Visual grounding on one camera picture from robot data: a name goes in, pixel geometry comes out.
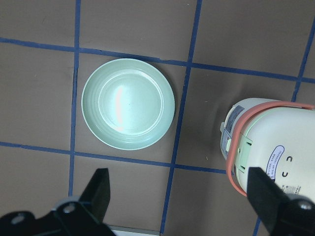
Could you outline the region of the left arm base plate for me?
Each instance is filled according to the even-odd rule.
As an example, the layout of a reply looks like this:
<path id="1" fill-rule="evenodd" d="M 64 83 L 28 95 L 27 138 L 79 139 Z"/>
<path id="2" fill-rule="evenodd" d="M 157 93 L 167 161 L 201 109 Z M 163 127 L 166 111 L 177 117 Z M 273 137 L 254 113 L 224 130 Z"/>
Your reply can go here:
<path id="1" fill-rule="evenodd" d="M 160 232 L 128 227 L 109 226 L 117 236 L 159 236 Z"/>

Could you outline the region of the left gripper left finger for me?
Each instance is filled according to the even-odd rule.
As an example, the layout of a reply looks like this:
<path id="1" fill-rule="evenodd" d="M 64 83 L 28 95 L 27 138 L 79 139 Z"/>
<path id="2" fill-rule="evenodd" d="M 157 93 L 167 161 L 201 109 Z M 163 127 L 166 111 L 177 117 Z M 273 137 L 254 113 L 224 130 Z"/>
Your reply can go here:
<path id="1" fill-rule="evenodd" d="M 108 168 L 96 169 L 79 202 L 99 221 L 102 222 L 110 203 L 110 179 Z"/>

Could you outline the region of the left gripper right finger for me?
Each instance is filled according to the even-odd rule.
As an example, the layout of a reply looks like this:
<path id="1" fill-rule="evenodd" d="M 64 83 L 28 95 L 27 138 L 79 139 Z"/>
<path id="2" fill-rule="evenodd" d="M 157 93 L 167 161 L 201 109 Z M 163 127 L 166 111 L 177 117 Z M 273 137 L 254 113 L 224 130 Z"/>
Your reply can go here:
<path id="1" fill-rule="evenodd" d="M 260 167 L 249 168 L 247 198 L 266 229 L 274 231 L 288 197 Z"/>

